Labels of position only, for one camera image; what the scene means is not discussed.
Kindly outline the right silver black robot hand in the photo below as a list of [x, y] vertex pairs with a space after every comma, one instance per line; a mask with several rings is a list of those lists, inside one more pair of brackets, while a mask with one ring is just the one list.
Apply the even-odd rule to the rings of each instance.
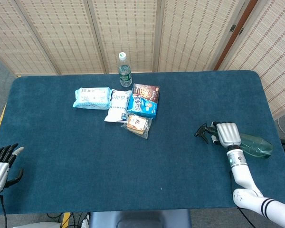
[[211, 133], [214, 144], [222, 145], [224, 148], [241, 145], [240, 134], [235, 123], [212, 122], [211, 127], [214, 128], [214, 133]]

